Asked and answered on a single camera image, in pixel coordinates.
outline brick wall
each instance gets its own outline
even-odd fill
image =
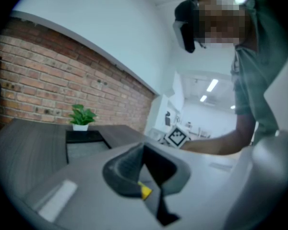
[[[14,117],[67,124],[72,104],[97,114],[96,125],[144,131],[154,94],[80,43],[11,18],[0,35],[0,129]]]

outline potted plant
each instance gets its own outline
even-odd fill
[[[69,117],[72,118],[71,124],[74,131],[87,131],[88,124],[95,122],[93,119],[96,114],[92,113],[90,109],[84,109],[83,105],[72,105],[73,114]]]

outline person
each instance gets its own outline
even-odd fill
[[[239,9],[222,0],[197,0],[199,29],[194,38],[200,43],[233,43],[235,60],[232,77],[235,92],[236,128],[227,135],[186,142],[181,149],[228,155],[275,135],[278,126],[264,99],[264,92],[288,58],[288,34],[266,0],[246,0]]]

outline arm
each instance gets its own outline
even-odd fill
[[[229,155],[239,152],[251,142],[255,119],[252,114],[238,115],[236,129],[227,135],[209,140],[195,140],[186,142],[181,149],[218,155]]]

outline green plant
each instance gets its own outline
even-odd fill
[[[69,115],[72,118],[72,124],[87,125],[95,122],[93,118],[96,117],[96,114],[92,113],[90,109],[85,110],[83,105],[72,105],[72,110],[73,114]]]

